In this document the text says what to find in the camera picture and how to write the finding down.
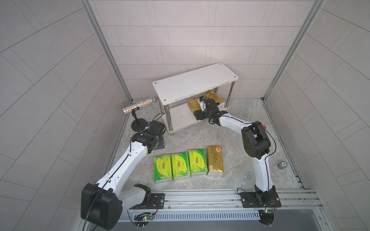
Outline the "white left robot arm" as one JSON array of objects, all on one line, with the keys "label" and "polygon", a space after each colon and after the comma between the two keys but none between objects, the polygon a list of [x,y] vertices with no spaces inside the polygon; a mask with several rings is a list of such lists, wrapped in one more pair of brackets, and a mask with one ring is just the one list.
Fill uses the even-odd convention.
[{"label": "white left robot arm", "polygon": [[117,163],[96,184],[87,184],[82,190],[81,218],[105,230],[111,230],[122,212],[134,206],[146,207],[151,197],[151,189],[136,184],[132,189],[121,193],[129,176],[138,163],[157,147],[166,126],[153,120],[148,129],[137,132],[128,148]]}]

